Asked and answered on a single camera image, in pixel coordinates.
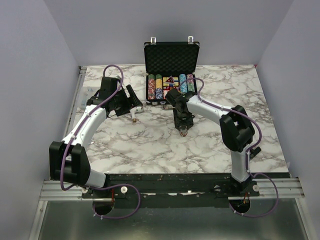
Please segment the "white red chip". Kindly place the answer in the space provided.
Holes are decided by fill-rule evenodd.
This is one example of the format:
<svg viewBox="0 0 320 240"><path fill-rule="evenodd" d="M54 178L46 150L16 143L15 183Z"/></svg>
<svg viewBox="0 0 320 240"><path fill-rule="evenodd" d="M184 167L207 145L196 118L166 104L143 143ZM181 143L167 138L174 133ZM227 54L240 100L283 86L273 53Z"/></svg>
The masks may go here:
<svg viewBox="0 0 320 240"><path fill-rule="evenodd" d="M188 129L181 127L180 130L179 130L179 134L180 134L180 136L182 136L182 137L186 137L187 134L188 134Z"/></svg>

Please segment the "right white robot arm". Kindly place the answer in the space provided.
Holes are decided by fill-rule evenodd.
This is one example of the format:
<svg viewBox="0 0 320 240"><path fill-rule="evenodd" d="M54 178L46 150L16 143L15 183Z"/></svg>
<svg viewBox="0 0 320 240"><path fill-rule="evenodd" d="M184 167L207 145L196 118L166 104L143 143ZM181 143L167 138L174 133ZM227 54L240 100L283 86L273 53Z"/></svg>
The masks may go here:
<svg viewBox="0 0 320 240"><path fill-rule="evenodd" d="M254 122L245 109L240 105L226 108L200 99L193 91L183 94L175 88L171 89L165 98L173 107L174 126L182 137L193 127L195 114L220 126L222 141L231 155L230 191L236 196L247 192L253 179L249 162L261 152L261 148L257 144L252 145L255 135Z"/></svg>

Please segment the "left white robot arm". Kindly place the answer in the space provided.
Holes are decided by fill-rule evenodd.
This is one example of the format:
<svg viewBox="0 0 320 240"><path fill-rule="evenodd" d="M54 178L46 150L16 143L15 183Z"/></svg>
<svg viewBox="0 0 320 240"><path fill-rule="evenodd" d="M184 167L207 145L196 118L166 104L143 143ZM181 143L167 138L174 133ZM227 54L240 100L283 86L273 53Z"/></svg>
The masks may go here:
<svg viewBox="0 0 320 240"><path fill-rule="evenodd" d="M106 174L91 168L86 149L98 127L109 117L134 115L142 111L143 104L131 85L122 87L118 78L103 77L100 89L86 101L83 115L62 141L49 146L50 178L81 187L93 187L101 198L107 197L111 185Z"/></svg>

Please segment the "white plastic faucet part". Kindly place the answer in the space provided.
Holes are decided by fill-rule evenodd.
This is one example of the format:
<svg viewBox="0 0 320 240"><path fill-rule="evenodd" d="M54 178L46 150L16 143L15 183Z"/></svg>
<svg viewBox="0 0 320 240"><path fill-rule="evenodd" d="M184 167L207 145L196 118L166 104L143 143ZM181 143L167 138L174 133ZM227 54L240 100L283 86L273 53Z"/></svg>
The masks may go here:
<svg viewBox="0 0 320 240"><path fill-rule="evenodd" d="M143 106L135 106L132 109L130 109L131 119L133 123L137 122L136 114L142 113L144 111Z"/></svg>

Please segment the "black poker chip case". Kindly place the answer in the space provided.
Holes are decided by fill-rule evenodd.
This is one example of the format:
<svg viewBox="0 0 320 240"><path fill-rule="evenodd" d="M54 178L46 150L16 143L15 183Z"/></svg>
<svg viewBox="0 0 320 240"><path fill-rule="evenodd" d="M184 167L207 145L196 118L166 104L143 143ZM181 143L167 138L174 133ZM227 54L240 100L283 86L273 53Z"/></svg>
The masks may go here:
<svg viewBox="0 0 320 240"><path fill-rule="evenodd" d="M167 104L166 94L179 88L164 87L163 77L178 77L183 93L198 92L196 81L187 78L195 76L199 50L200 43L192 36L186 42L157 42L151 37L144 43L147 105Z"/></svg>

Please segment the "clear plastic organizer box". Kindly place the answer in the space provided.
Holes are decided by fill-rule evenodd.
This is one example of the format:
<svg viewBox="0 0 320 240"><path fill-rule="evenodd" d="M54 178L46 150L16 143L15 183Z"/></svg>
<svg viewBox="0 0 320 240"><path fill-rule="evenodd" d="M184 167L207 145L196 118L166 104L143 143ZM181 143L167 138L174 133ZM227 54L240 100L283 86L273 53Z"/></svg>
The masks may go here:
<svg viewBox="0 0 320 240"><path fill-rule="evenodd" d="M83 86L78 97L78 108L84 110L87 106L87 101L97 92L98 89L98 87Z"/></svg>

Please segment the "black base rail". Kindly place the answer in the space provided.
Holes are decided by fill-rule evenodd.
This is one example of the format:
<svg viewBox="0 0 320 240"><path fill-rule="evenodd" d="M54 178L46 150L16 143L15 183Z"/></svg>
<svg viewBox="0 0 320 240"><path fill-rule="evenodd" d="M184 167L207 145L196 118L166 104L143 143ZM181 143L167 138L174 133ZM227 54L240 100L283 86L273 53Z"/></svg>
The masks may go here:
<svg viewBox="0 0 320 240"><path fill-rule="evenodd" d="M108 187L115 188L90 188L82 197L92 199L98 206L113 205L117 209L172 209L228 208L230 199L260 195L256 181L249 178L238 183L229 173L109 174L106 180Z"/></svg>

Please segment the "aluminium extrusion frame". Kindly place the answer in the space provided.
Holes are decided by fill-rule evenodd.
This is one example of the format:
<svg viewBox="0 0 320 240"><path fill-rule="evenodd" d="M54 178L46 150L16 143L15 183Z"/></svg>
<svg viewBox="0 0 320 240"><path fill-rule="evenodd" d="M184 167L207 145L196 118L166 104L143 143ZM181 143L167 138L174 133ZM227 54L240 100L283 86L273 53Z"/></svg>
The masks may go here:
<svg viewBox="0 0 320 240"><path fill-rule="evenodd" d="M260 195L250 200L248 217L229 207L142 208L125 219L100 219L80 189L62 191L45 181L33 240L306 240L302 186L288 174L285 158L253 65L200 65L201 96L220 104L245 107L262 130L262 152L250 165L269 178L256 178ZM112 174L190 174L220 177L231 172L231 159L219 127L196 117L181 137L173 113L146 105L132 123L127 115L101 125L88 148L91 166Z"/></svg>

